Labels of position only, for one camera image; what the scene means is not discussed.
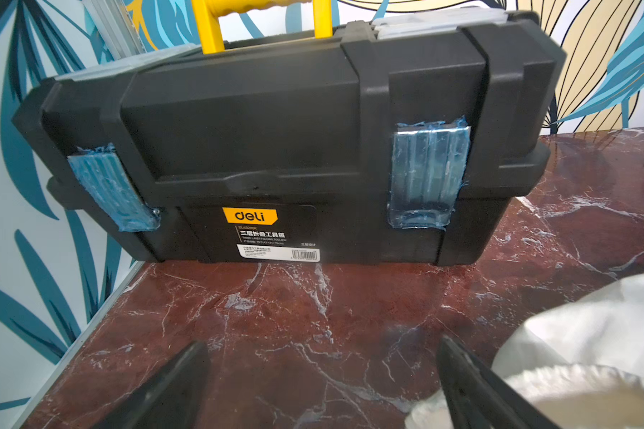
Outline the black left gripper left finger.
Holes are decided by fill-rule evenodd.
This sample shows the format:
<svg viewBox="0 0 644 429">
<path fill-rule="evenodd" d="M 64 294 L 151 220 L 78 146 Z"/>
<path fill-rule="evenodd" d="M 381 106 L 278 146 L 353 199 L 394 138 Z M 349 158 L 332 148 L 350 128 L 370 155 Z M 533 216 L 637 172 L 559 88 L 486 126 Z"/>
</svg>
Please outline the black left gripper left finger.
<svg viewBox="0 0 644 429">
<path fill-rule="evenodd" d="M 192 428 L 210 370 L 209 349 L 193 341 L 94 425 L 96 428 Z"/>
</svg>

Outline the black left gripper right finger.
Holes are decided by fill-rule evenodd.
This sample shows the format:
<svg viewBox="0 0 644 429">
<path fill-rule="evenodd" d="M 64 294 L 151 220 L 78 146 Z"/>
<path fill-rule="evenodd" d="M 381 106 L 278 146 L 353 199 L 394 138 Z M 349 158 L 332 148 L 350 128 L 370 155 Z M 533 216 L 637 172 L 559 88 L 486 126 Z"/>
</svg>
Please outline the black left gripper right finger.
<svg viewBox="0 0 644 429">
<path fill-rule="evenodd" d="M 446 334 L 438 347 L 436 366 L 453 427 L 556 427 L 465 346 Z"/>
</svg>

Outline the cream cloth drawstring bag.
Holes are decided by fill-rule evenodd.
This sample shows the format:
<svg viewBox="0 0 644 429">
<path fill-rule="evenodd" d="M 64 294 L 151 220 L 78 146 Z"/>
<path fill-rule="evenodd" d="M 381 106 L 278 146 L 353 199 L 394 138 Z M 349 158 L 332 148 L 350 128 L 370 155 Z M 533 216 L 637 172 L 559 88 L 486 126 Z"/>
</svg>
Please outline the cream cloth drawstring bag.
<svg viewBox="0 0 644 429">
<path fill-rule="evenodd" d="M 555 428 L 644 428 L 644 274 L 527 319 L 485 366 Z M 441 387 L 405 426 L 455 428 Z"/>
</svg>

